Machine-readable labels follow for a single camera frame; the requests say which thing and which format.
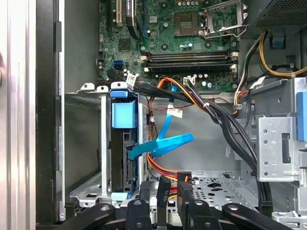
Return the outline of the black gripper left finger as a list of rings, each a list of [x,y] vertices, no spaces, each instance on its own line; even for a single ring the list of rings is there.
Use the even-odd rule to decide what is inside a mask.
[[[126,206],[116,209],[107,203],[97,204],[58,225],[58,230],[151,230],[150,181],[142,182],[140,194]]]

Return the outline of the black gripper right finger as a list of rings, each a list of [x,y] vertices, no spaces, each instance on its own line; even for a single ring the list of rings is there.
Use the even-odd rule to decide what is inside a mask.
[[[247,208],[229,203],[219,211],[194,199],[192,185],[177,184],[177,211],[184,230],[289,230],[290,228]]]

